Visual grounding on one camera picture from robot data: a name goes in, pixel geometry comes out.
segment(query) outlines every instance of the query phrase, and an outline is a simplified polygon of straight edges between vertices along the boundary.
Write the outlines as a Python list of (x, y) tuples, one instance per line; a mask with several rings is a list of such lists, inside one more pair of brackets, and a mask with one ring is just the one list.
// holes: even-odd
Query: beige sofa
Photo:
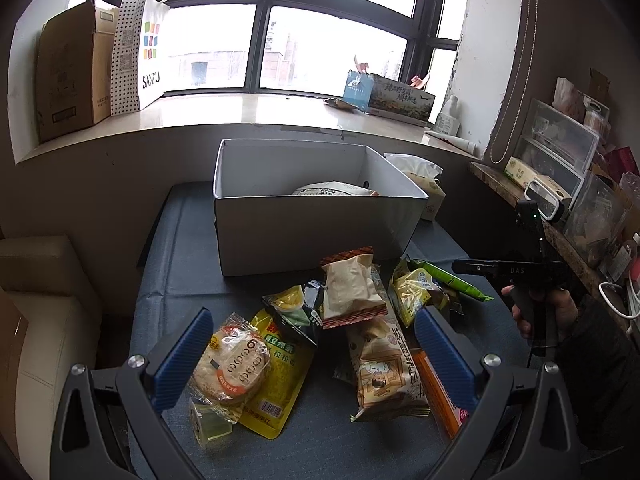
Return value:
[(0, 240), (0, 287), (28, 321), (14, 344), (15, 428), (2, 436), (33, 480), (47, 480), (62, 387), (74, 363), (95, 364), (102, 306), (66, 236)]

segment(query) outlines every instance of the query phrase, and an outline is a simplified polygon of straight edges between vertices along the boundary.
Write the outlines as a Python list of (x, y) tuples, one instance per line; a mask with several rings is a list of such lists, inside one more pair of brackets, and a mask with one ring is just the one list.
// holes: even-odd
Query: red package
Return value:
[(622, 174), (627, 171), (640, 176), (638, 165), (630, 147), (625, 146), (624, 148), (613, 150), (604, 157), (609, 165), (609, 176), (615, 183), (619, 184)]

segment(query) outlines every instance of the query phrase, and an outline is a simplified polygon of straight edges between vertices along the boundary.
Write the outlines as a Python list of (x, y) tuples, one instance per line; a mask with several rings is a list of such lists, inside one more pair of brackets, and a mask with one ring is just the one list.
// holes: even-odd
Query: white bottle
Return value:
[(442, 110), (436, 118), (435, 130), (441, 134), (446, 134), (455, 137), (458, 134), (458, 128), (460, 127), (460, 121), (458, 117), (458, 98), (452, 95), (444, 103)]

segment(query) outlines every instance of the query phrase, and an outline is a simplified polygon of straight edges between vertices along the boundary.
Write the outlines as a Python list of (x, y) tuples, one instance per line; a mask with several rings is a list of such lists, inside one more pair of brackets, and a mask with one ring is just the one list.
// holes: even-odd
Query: wall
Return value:
[(591, 67), (611, 81), (612, 142), (631, 146), (640, 160), (640, 62), (626, 31), (601, 1), (523, 0), (520, 28), (506, 102), (484, 161), (503, 167), (531, 99), (550, 103), (558, 77), (586, 91)]
[(33, 94), (36, 46), (42, 25), (66, 10), (69, 0), (33, 0), (15, 24), (9, 58), (7, 101), (15, 161), (38, 145)]
[(640, 162), (640, 49), (622, 24), (600, 0), (575, 0), (578, 34), (569, 56), (569, 79), (583, 91), (589, 88), (589, 68), (610, 80), (610, 142), (631, 147)]
[(518, 39), (522, 0), (467, 0), (447, 98), (460, 104), (458, 136), (484, 152), (506, 92)]

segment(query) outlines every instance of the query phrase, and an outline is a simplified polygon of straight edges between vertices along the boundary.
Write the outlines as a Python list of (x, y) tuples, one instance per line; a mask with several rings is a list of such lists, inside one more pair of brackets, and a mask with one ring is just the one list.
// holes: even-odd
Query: table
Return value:
[[(450, 270), (465, 252), (436, 222), (420, 221), (407, 249)], [(385, 262), (388, 279), (394, 262)], [(145, 354), (173, 330), (190, 308), (208, 308), (214, 325), (231, 312), (250, 320), (261, 309), (264, 294), (304, 283), (318, 270), (224, 278), (220, 272), (209, 182), (175, 186), (164, 205), (146, 260), (136, 302), (130, 353)], [(468, 280), (481, 290), (492, 288), (481, 276)], [(494, 352), (503, 361), (524, 365), (529, 353), (510, 312), (500, 299), (479, 303), (463, 298), (465, 316), (452, 320), (481, 353)], [(252, 476), (285, 479), (422, 479), (444, 451), (447, 441), (432, 416), (402, 416), (383, 422), (350, 422), (357, 412), (356, 391), (332, 378), (348, 355), (341, 329), (323, 334), (321, 347), (282, 434), (267, 440), (236, 424), (216, 448), (203, 451), (187, 418), (188, 395), (163, 416), (185, 452), (207, 479)], [(153, 475), (130, 434), (131, 458), (140, 478)]]
[[(470, 162), (469, 170), (482, 182), (487, 184), (492, 190), (494, 190), (501, 198), (507, 201), (512, 207), (516, 207), (518, 200), (524, 198), (523, 190), (518, 187), (513, 180), (509, 179), (503, 173), (484, 166), (478, 162)], [(551, 225), (549, 222), (543, 219), (542, 224), (545, 229), (546, 240), (549, 244), (560, 254), (561, 258), (567, 263), (570, 269), (574, 272), (576, 277), (587, 289), (596, 300), (602, 303), (600, 299), (600, 291), (598, 285), (601, 282), (606, 281), (595, 269), (591, 269), (587, 265), (587, 262), (577, 253), (574, 247), (570, 244), (564, 235)], [(611, 317), (616, 321), (616, 324), (625, 330), (628, 328), (628, 322), (619, 316), (616, 316), (609, 310)]]

